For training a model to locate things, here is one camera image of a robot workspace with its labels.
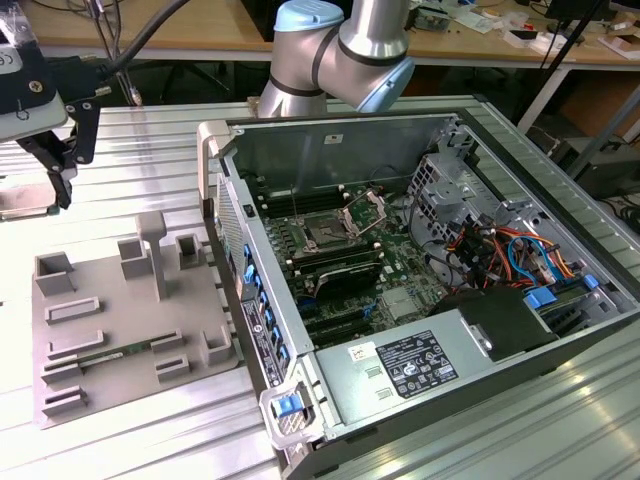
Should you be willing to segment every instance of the desk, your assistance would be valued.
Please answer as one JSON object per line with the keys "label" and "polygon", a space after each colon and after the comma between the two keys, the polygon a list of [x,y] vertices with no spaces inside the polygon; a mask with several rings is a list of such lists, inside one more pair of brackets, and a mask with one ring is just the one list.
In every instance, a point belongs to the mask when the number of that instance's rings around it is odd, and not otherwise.
{"label": "desk", "polygon": [[[44,0],[64,6],[62,0]],[[166,0],[124,0],[122,45],[127,45],[152,12]],[[501,12],[525,11],[538,30],[550,20],[530,8],[506,0],[493,7]],[[93,24],[67,12],[57,12],[25,2],[24,11],[49,57],[93,54],[104,57]],[[602,34],[589,33],[586,41],[569,53],[519,123],[526,131],[571,70],[640,71],[640,61],[630,62],[601,45]],[[413,31],[409,55],[418,65],[464,67],[539,68],[543,56],[531,49],[514,48],[498,31],[485,35],[452,23],[450,33]],[[271,43],[264,42],[240,0],[191,0],[151,38],[137,58],[194,61],[270,61]]]}

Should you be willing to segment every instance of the side panel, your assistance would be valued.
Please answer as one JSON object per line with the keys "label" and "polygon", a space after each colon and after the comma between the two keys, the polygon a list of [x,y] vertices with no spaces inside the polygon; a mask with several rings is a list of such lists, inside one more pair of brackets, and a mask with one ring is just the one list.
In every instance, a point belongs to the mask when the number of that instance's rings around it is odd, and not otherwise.
{"label": "side panel", "polygon": [[638,316],[640,314],[599,328],[590,335],[585,335],[567,345],[550,349],[526,363],[506,368],[480,381],[458,388],[448,395],[423,403],[413,410],[390,417],[355,436],[323,445],[322,448],[305,457],[295,469],[287,468],[284,471],[284,476],[287,480],[305,480],[313,478],[320,472],[335,470],[348,460],[472,407],[538,375],[553,371],[587,348],[630,325],[637,320]]}

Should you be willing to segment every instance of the warning label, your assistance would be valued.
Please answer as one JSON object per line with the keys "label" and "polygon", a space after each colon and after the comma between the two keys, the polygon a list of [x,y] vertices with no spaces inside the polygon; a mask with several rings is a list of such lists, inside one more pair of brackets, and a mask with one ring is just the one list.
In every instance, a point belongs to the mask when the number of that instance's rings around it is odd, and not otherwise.
{"label": "warning label", "polygon": [[376,348],[402,398],[410,398],[458,378],[431,330]]}

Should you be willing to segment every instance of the ventilation grille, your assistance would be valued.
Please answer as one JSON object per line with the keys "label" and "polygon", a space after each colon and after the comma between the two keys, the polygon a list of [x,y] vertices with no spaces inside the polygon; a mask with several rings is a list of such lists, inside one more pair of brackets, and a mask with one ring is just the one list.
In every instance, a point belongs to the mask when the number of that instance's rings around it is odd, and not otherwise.
{"label": "ventilation grille", "polygon": [[233,208],[233,200],[229,195],[227,182],[219,182],[218,186],[218,222],[224,236],[224,247],[227,255],[233,258],[233,270],[242,271],[244,268],[244,238],[242,227]]}

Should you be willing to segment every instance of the small circuit board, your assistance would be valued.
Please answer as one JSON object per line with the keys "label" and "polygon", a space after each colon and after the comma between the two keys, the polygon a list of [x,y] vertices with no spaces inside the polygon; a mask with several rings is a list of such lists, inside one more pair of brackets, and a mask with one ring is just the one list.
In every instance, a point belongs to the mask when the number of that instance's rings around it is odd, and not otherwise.
{"label": "small circuit board", "polygon": [[383,197],[364,186],[344,193],[342,208],[264,219],[320,348],[424,318],[447,294]]}

